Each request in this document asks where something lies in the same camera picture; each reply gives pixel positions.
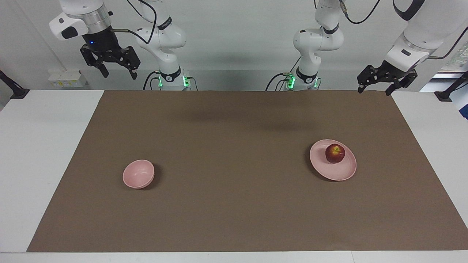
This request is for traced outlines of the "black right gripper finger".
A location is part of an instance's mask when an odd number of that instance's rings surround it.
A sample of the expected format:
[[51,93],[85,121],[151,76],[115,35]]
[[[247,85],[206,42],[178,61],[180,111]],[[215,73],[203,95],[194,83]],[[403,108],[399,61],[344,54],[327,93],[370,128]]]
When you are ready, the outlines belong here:
[[88,66],[97,68],[104,78],[107,78],[109,76],[109,72],[103,64],[102,58],[96,59],[94,54],[92,53],[92,50],[90,50],[90,48],[87,45],[82,45],[82,47],[80,48],[80,53],[82,54]]
[[126,48],[122,48],[118,50],[118,64],[120,66],[125,67],[132,78],[132,80],[136,80],[137,78],[137,70],[141,61],[132,46],[128,46]]

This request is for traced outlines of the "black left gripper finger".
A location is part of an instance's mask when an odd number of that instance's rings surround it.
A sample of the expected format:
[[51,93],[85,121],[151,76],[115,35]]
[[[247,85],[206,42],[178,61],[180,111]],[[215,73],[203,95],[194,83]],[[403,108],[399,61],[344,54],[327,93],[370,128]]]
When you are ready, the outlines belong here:
[[386,89],[385,94],[386,96],[390,96],[391,93],[400,89],[400,88],[408,88],[409,85],[416,79],[418,76],[417,71],[415,69],[411,70],[406,76],[404,76],[401,80],[395,79],[393,83]]
[[384,73],[381,73],[381,69],[379,67],[368,65],[358,75],[358,93],[363,93],[369,85],[382,82],[383,77]]

